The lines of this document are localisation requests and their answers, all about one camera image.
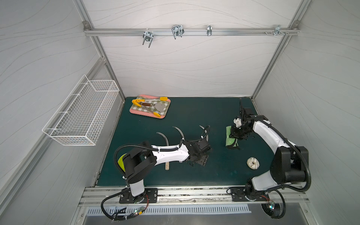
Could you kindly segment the green and black rag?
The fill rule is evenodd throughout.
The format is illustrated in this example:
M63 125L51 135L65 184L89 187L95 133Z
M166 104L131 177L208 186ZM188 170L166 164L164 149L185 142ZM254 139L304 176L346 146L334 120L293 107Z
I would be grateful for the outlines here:
M226 127L226 148L230 150L239 150L238 139L233 138L232 130L236 128L235 125Z

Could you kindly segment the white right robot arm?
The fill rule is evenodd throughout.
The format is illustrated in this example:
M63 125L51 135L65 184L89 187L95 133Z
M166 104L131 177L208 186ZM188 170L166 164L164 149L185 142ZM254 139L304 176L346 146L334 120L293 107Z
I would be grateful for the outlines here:
M226 147L239 149L239 141L251 134L258 134L273 152L269 171L251 178L245 185L244 194L254 197L261 192L289 188L305 192L311 187L308 150L285 138L263 115L255 115L251 108L239 109L239 116L226 128Z

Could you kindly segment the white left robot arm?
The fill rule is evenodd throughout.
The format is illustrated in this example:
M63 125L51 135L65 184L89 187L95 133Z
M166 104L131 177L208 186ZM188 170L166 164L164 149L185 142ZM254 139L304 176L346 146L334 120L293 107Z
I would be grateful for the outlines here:
M205 138L195 141L181 139L179 144L171 146L156 146L146 141L119 147L113 160L131 195L138 197L144 195L144 179L155 166L173 161L205 166L211 151L212 147Z

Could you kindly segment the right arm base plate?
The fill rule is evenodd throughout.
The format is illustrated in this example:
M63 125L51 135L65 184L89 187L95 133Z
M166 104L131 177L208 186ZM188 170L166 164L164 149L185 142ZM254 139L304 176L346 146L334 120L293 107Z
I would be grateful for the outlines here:
M226 193L233 202L267 202L270 199L267 192L251 191L245 187L229 187Z

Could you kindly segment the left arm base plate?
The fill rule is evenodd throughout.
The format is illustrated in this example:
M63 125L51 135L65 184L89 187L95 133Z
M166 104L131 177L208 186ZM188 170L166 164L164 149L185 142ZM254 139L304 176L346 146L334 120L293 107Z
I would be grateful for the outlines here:
M138 196L133 196L130 188L126 188L125 192L120 194L119 203L156 203L158 201L157 188L145 188L145 191Z

